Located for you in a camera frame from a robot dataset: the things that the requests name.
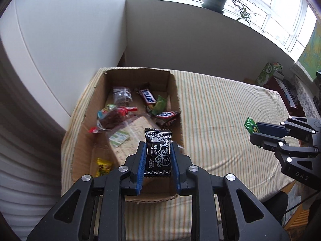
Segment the brown snickers bar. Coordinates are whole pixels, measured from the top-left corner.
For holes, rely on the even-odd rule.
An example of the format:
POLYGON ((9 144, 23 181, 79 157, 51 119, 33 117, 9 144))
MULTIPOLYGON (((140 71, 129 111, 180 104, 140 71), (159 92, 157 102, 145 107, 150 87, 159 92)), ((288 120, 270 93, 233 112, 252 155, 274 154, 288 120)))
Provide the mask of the brown snickers bar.
POLYGON ((156 99, 151 91, 151 84, 149 82, 142 84, 135 89, 135 92, 142 98, 144 105, 155 105, 156 99))

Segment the green red candy wrapper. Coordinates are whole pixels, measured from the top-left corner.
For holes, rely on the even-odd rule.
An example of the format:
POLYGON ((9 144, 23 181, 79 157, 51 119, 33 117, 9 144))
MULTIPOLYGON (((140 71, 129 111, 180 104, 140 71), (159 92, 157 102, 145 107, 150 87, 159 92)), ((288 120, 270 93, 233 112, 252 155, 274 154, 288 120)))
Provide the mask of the green red candy wrapper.
POLYGON ((146 112, 153 116, 159 115, 165 110, 166 105, 167 99, 159 95, 155 105, 150 104, 146 107, 146 112))

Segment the striped table cloth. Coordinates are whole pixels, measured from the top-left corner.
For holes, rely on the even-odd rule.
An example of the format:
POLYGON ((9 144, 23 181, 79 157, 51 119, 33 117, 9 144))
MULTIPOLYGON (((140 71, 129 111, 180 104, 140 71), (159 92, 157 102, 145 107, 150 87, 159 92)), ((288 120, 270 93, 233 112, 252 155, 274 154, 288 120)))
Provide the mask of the striped table cloth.
POLYGON ((252 145, 244 128, 247 117, 266 123, 286 120, 288 111, 280 95, 262 87, 203 74, 152 68, 101 68, 89 82, 71 117, 61 146, 62 190, 67 191, 82 175, 93 174, 92 149, 103 134, 92 134, 97 112, 107 101, 114 74, 130 74, 137 81, 146 74, 151 82, 175 81, 179 98, 185 153, 209 173, 235 174, 258 199, 267 200, 290 184, 274 155, 252 145))

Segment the small green packet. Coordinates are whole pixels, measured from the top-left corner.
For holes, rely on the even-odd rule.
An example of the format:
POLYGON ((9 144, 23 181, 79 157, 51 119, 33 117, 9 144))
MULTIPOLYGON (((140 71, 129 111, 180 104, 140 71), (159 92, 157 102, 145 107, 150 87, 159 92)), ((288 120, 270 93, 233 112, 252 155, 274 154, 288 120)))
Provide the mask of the small green packet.
POLYGON ((256 122, 254 122, 254 119, 250 116, 246 118, 244 127, 250 133, 250 135, 260 132, 256 122))

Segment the dark side table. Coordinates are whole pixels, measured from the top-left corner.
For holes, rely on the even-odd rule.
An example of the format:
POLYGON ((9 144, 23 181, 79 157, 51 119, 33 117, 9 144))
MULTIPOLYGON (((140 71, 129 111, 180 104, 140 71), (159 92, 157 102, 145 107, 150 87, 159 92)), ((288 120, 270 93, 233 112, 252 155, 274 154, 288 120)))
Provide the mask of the dark side table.
POLYGON ((265 85, 266 89, 277 91, 281 96, 286 109, 290 116, 305 116, 305 113, 300 104, 295 103, 295 100, 292 98, 289 90, 284 85, 283 81, 272 77, 265 85))

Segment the brown cardboard box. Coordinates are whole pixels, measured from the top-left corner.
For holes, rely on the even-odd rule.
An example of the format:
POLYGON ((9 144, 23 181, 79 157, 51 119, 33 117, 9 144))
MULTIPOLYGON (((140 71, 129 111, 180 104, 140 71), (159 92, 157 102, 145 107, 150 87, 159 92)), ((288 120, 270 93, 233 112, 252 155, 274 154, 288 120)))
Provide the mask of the brown cardboard box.
POLYGON ((153 97, 167 100, 166 110, 180 111, 176 80, 169 71, 151 68, 116 68, 100 71, 90 82, 73 112, 70 128, 64 139, 63 168, 64 188, 68 188, 84 174, 95 176, 99 170, 99 158, 112 162, 114 168, 125 163, 135 154, 138 145, 145 140, 146 128, 159 128, 161 122, 152 120, 146 112, 146 102, 138 94, 148 88, 153 97), (98 112, 113 103, 113 90, 126 87, 137 108, 126 118, 112 113, 115 127, 93 133, 97 126, 98 112))

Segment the white cabinet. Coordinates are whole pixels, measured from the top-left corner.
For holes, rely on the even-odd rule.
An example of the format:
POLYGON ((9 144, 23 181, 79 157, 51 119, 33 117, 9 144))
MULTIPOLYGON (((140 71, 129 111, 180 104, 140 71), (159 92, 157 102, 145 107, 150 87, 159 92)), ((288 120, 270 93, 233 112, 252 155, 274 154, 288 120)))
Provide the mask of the white cabinet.
POLYGON ((126 48, 126 0, 12 0, 1 19, 4 44, 18 33, 40 77, 71 114, 103 67, 126 48))

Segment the black white candy packet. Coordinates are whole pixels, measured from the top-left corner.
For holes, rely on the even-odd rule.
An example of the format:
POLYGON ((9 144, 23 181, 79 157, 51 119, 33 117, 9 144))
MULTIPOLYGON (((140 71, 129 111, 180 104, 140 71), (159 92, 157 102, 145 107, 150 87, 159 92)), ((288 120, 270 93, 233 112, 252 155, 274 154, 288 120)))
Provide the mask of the black white candy packet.
POLYGON ((171 176, 169 147, 172 135, 170 130, 145 128, 145 142, 147 144, 145 177, 171 176))

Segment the large cracker pack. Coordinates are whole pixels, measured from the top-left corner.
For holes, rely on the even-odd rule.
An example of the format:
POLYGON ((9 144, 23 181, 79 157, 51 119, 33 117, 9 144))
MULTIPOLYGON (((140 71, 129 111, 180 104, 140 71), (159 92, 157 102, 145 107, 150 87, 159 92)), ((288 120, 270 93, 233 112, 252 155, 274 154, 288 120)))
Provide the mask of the large cracker pack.
POLYGON ((159 126, 146 115, 138 115, 106 133, 111 152, 118 165, 123 165, 128 156, 136 153, 139 143, 145 141, 145 128, 158 129, 159 126))

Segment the green tissue box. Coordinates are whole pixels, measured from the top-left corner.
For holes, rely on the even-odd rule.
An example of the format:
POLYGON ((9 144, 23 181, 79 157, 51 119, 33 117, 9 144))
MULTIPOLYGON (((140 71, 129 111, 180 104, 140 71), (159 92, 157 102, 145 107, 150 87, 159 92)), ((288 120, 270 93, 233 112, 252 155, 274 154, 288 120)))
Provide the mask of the green tissue box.
POLYGON ((275 72, 282 71, 283 66, 279 63, 267 63, 259 76, 257 77, 255 84, 259 86, 264 86, 270 78, 275 74, 275 72))

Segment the potted spider plant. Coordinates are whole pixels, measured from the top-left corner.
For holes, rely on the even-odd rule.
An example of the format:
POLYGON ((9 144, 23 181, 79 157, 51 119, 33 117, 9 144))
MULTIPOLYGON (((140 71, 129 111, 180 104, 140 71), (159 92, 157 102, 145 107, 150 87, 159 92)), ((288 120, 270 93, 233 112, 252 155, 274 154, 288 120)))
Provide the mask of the potted spider plant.
MULTIPOLYGON (((228 0, 203 0, 201 6, 205 9, 211 10, 213 12, 224 14, 224 6, 228 0)), ((244 20, 249 27, 250 20, 252 15, 256 15, 246 4, 241 2, 240 0, 230 0, 234 7, 236 7, 239 11, 239 17, 236 21, 244 20)))

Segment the red dark jujube packet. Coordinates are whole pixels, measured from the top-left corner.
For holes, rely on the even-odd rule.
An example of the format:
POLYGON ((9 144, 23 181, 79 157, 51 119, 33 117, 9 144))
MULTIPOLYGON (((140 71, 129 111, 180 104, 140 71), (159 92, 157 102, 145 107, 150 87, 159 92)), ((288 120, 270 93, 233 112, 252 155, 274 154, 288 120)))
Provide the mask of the red dark jujube packet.
POLYGON ((137 107, 116 106, 103 119, 97 119, 96 126, 90 128, 89 133, 102 133, 113 130, 127 119, 133 117, 137 111, 137 107))

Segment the chinese snickers bar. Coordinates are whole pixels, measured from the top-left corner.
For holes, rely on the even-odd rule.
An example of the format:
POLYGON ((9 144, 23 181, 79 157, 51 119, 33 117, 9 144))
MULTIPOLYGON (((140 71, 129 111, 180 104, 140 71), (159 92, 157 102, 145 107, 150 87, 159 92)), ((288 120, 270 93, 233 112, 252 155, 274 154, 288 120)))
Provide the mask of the chinese snickers bar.
POLYGON ((155 124, 159 126, 160 128, 167 129, 171 126, 172 123, 174 123, 180 116, 179 111, 164 111, 158 115, 156 115, 155 118, 155 124))

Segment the orange blue small candy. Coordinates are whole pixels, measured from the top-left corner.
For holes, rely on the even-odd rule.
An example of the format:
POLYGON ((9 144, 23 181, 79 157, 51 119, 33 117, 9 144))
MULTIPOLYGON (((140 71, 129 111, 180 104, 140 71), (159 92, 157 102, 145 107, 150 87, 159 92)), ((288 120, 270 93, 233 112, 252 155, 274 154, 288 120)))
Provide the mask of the orange blue small candy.
POLYGON ((116 105, 108 104, 102 110, 97 112, 97 119, 103 119, 114 108, 116 108, 116 105))

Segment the yellow snack packet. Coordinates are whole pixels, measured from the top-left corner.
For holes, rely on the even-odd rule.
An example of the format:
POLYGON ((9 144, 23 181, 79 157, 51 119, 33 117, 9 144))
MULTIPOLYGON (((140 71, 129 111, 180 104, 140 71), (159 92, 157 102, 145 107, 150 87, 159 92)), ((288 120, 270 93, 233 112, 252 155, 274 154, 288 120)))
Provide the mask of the yellow snack packet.
POLYGON ((112 162, 102 158, 97 158, 96 163, 98 165, 98 168, 95 177, 108 175, 113 167, 112 162))

